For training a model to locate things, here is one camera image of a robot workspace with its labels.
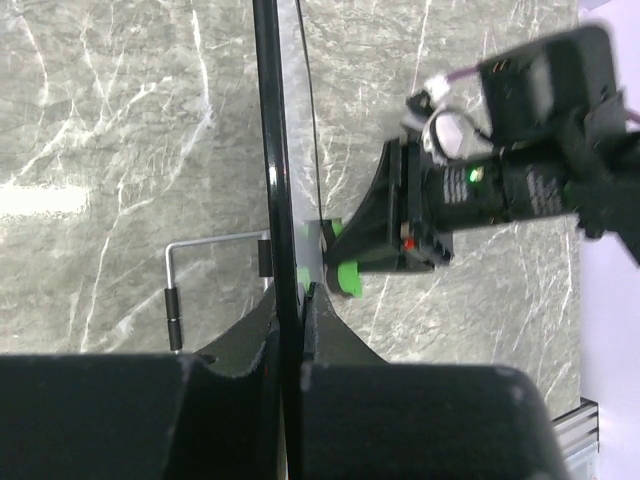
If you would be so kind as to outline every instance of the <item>black cylindrical handle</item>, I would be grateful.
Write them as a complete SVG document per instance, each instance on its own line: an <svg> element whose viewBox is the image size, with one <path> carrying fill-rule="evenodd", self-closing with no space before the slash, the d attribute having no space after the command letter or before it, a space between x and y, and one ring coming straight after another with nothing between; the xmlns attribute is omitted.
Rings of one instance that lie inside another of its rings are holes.
<svg viewBox="0 0 640 480"><path fill-rule="evenodd" d="M273 277L273 262L271 259L271 240L258 240L258 276L260 278Z"/></svg>
<svg viewBox="0 0 640 480"><path fill-rule="evenodd" d="M428 171L427 211L440 232L571 213L564 156L551 144L484 155Z"/></svg>
<svg viewBox="0 0 640 480"><path fill-rule="evenodd" d="M180 320L180 298L178 287L164 289L164 302L167 309L167 329L169 348L172 352L182 350L182 322Z"/></svg>

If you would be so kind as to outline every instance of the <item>glass pane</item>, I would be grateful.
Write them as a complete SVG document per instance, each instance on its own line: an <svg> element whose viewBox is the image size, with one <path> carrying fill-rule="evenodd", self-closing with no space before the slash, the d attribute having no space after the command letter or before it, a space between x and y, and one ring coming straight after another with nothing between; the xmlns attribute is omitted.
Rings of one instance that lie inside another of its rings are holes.
<svg viewBox="0 0 640 480"><path fill-rule="evenodd" d="M0 38L0 351L167 351L165 246L268 227L250 3L13 2ZM188 350L256 252L177 252Z"/></svg>
<svg viewBox="0 0 640 480"><path fill-rule="evenodd" d="M278 1L281 68L298 282L322 278L320 201L311 85L296 0Z"/></svg>

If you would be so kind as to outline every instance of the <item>purple cable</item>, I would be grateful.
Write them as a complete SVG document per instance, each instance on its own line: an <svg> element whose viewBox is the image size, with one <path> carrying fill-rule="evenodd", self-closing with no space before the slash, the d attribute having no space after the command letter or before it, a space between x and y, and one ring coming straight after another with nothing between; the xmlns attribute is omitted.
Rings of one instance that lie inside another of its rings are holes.
<svg viewBox="0 0 640 480"><path fill-rule="evenodd" d="M476 66L463 68L461 70L457 70L457 71L447 75L447 81L449 83L452 83L452 82L455 82L455 81L460 80L462 78L470 77L471 75L473 75L477 71L478 71L478 68Z"/></svg>

